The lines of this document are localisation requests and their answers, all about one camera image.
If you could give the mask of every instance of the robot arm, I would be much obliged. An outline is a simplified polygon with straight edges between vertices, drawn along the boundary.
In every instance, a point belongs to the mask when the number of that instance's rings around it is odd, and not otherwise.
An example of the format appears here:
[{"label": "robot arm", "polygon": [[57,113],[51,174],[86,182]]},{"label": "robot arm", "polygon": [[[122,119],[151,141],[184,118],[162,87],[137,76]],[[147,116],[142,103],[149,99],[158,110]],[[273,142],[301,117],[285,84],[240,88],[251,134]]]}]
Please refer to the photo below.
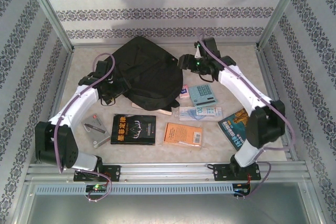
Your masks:
[{"label": "robot arm", "polygon": [[231,158],[230,163],[233,173],[237,174],[241,168],[255,162],[265,144],[274,142],[285,133],[284,121],[270,110],[244,82],[247,82],[259,97],[271,104],[282,115],[285,114],[285,106],[280,100],[272,101],[271,98],[262,94],[242,74],[231,57],[221,58],[214,38],[207,38],[202,42],[220,61],[238,73],[239,78],[211,57],[199,42],[195,43],[196,56],[183,55],[178,65],[181,69],[190,69],[191,72],[198,73],[200,76],[210,74],[213,81],[219,81],[227,87],[247,111],[249,119],[246,125],[246,140],[241,149]]},{"label": "robot arm", "polygon": [[[47,164],[57,164],[54,148],[54,131],[59,118],[63,117],[57,133],[59,157],[62,167],[90,171],[102,169],[102,160],[100,157],[78,151],[73,132],[80,123],[81,118],[99,99],[109,104],[113,99],[129,90],[130,85],[125,79],[114,80],[112,82],[112,76],[109,76],[81,94],[89,85],[105,76],[110,69],[110,63],[107,61],[98,61],[95,72],[90,73],[79,81],[76,92],[64,108],[48,122],[39,122],[36,125],[35,151],[36,158],[39,161]],[[65,108],[70,102],[73,102],[73,104],[63,115]]]}]

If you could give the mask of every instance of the black backpack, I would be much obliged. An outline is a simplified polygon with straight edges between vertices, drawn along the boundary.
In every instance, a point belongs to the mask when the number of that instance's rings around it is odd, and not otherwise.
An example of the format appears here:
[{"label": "black backpack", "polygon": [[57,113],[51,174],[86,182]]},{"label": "black backpack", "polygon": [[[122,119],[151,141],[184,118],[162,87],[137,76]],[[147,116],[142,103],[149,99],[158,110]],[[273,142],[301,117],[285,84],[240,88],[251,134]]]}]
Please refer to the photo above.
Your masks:
[{"label": "black backpack", "polygon": [[123,95],[145,110],[169,110],[183,85],[177,59],[144,37],[135,37],[116,52],[113,78],[125,78],[131,88]]}]

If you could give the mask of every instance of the eraser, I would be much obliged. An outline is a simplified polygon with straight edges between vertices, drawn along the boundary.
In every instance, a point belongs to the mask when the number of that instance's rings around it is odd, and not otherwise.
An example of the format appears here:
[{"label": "eraser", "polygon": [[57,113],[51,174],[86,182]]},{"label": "eraser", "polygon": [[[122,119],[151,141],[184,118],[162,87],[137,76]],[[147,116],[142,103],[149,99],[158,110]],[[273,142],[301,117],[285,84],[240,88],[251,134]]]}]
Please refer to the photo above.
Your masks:
[{"label": "eraser", "polygon": [[182,91],[180,93],[180,99],[187,99],[189,97],[190,95],[189,95],[188,85],[183,85]]}]

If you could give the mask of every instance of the black book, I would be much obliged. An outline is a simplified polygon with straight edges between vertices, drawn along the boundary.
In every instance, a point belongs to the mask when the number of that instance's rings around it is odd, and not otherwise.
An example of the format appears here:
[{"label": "black book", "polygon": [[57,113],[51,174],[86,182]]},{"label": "black book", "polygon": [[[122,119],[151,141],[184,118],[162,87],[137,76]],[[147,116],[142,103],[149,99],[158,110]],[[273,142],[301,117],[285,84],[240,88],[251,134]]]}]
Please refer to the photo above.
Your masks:
[{"label": "black book", "polygon": [[155,144],[155,115],[117,114],[113,118],[111,144]]}]

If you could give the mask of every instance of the calculator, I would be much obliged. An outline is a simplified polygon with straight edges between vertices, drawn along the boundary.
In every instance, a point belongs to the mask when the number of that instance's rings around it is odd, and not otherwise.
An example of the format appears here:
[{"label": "calculator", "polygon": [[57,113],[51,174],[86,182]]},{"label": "calculator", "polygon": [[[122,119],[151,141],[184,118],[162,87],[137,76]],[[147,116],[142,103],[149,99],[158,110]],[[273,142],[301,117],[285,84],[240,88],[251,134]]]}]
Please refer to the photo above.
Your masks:
[{"label": "calculator", "polygon": [[209,106],[217,103],[217,99],[209,84],[190,87],[189,94],[195,107]]}]

